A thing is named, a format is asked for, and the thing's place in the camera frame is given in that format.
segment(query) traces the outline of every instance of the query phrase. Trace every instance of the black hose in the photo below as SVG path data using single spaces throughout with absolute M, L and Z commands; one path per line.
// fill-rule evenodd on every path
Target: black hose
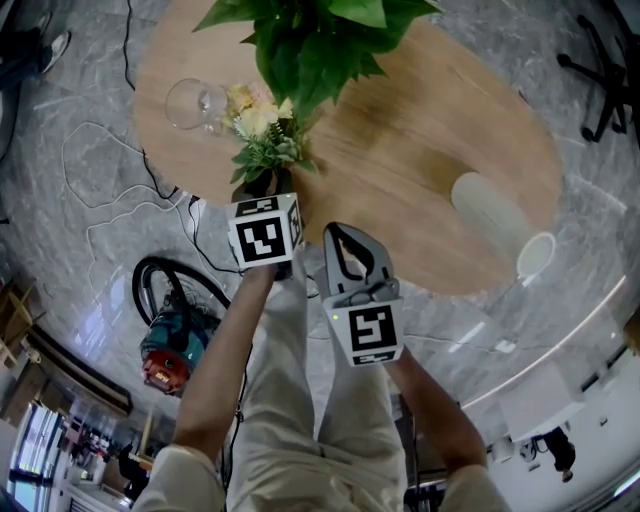
M 140 263 L 136 265 L 133 271 L 133 278 L 131 279 L 131 291 L 133 294 L 133 302 L 136 305 L 138 313 L 142 317 L 142 320 L 151 325 L 154 320 L 147 314 L 142 299 L 140 297 L 142 290 L 145 291 L 147 297 L 153 298 L 153 292 L 151 290 L 151 276 L 154 272 L 160 271 L 167 276 L 171 286 L 176 293 L 176 299 L 182 315 L 182 330 L 177 337 L 172 337 L 169 342 L 169 346 L 179 352 L 184 352 L 189 345 L 189 331 L 191 328 L 191 315 L 189 314 L 189 303 L 187 297 L 184 294 L 182 284 L 178 279 L 177 274 L 181 274 L 190 277 L 194 281 L 197 281 L 207 290 L 209 290 L 213 296 L 224 306 L 225 309 L 229 307 L 229 299 L 225 296 L 220 288 L 218 288 L 213 282 L 203 276 L 197 270 L 187 267 L 177 261 L 168 260 L 166 258 L 158 258 L 156 256 L 149 256 L 144 258 Z M 155 304 L 150 304 L 152 314 L 156 314 L 157 307 Z

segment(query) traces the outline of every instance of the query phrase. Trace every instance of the window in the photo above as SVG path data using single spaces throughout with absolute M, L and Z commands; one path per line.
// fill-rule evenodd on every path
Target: window
M 32 404 L 24 421 L 14 449 L 7 490 L 28 512 L 46 512 L 51 477 L 60 453 L 62 417 Z

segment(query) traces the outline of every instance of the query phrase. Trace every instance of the marble floor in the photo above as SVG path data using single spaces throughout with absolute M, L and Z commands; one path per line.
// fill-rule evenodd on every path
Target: marble floor
M 132 1 L 134 82 L 167 4 Z M 621 325 L 640 298 L 634 257 L 640 248 L 634 201 L 640 152 L 633 134 L 608 130 L 594 145 L 581 139 L 581 125 L 597 119 L 602 93 L 555 60 L 567 52 L 596 66 L 575 21 L 582 12 L 607 24 L 595 0 L 443 0 L 442 7 L 434 21 L 522 94 L 552 133 L 564 166 L 553 227 L 556 257 L 527 287 L 513 282 L 452 298 L 402 283 L 407 345 L 490 442 L 506 432 L 496 388 L 541 357 L 558 361 L 579 386 L 622 344 Z M 36 280 L 44 329 L 127 387 L 138 413 L 156 406 L 172 418 L 178 400 L 145 387 L 140 377 L 138 344 L 146 328 L 133 306 L 131 274 L 150 254 L 211 269 L 187 237 L 187 201 L 175 208 L 158 198 L 139 154 L 119 143 L 139 148 L 133 92 L 123 74 L 126 0 L 24 0 L 20 26 L 29 27 L 45 9 L 54 12 L 49 33 L 66 28 L 73 39 L 50 73 L 23 85 L 14 140 L 0 164 L 0 203 L 11 219 L 0 226 L 0 257 L 22 280 Z M 612 37 L 607 42 L 615 50 Z M 136 185 L 144 186 L 131 189 Z M 219 266 L 233 267 L 222 211 L 206 205 L 201 213 L 203 251 Z M 319 249 L 309 248 L 307 256 L 312 272 Z M 212 272 L 232 294 L 238 277 Z M 478 322 L 486 327 L 450 352 Z M 308 375 L 319 412 L 333 355 L 318 299 L 309 301 L 309 336 Z M 494 350 L 503 339 L 516 344 L 514 352 Z

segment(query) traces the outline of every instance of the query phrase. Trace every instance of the green leaf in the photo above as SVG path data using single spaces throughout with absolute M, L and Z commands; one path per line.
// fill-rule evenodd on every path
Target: green leaf
M 254 32 L 249 37 L 246 37 L 245 39 L 240 41 L 240 44 L 256 44 L 257 40 L 258 40 L 258 37 L 256 36 L 256 33 Z
M 262 78 L 271 89 L 278 105 L 286 99 L 286 92 L 272 68 L 272 62 L 278 49 L 278 41 L 284 32 L 281 19 L 258 20 L 253 24 L 256 35 L 256 64 Z
M 246 183 L 251 183 L 252 181 L 256 181 L 264 171 L 266 171 L 264 167 L 251 169 L 249 172 L 247 172 L 247 175 L 244 177 L 244 181 Z
M 313 173 L 318 172 L 318 168 L 316 167 L 316 164 L 313 162 L 313 160 L 301 160 L 299 162 L 296 162 L 296 165 L 299 165 L 305 171 L 309 171 Z
M 271 70 L 282 88 L 281 98 L 276 98 L 278 105 L 293 96 L 299 87 L 299 58 L 305 42 L 306 33 L 300 30 L 288 30 L 283 33 L 271 61 Z
M 361 54 L 346 37 L 326 32 L 307 37 L 299 57 L 300 83 L 291 97 L 300 119 L 328 98 L 337 101 L 347 80 L 359 71 Z
M 233 173 L 233 176 L 231 177 L 231 183 L 233 184 L 236 181 L 238 181 L 240 178 L 242 178 L 250 168 L 251 166 L 249 164 L 245 164 L 242 167 L 238 167 Z
M 242 148 L 242 151 L 234 156 L 231 161 L 234 164 L 244 165 L 253 162 L 253 152 L 249 146 L 245 146 Z
M 333 0 L 329 11 L 369 27 L 387 27 L 382 0 Z
M 302 23 L 302 13 L 300 11 L 296 11 L 295 16 L 293 17 L 293 22 L 291 23 L 291 28 L 298 28 L 300 23 Z
M 347 22 L 342 30 L 350 39 L 369 53 L 387 53 L 396 48 L 411 22 L 426 14 L 440 10 L 424 0 L 382 0 L 387 18 L 387 28 L 379 29 Z
M 216 0 L 193 31 L 229 21 L 261 20 L 275 15 L 271 2 L 264 0 Z
M 378 65 L 376 59 L 370 53 L 363 53 L 360 60 L 360 73 L 367 78 L 370 75 L 387 76 L 384 70 Z

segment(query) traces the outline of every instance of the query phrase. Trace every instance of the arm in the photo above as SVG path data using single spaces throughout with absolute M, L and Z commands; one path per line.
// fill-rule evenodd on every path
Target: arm
M 486 466 L 484 442 L 466 414 L 405 349 L 398 361 L 385 365 L 451 475 L 465 466 Z
M 251 342 L 273 285 L 273 265 L 249 269 L 180 403 L 174 444 L 215 462 L 231 427 Z

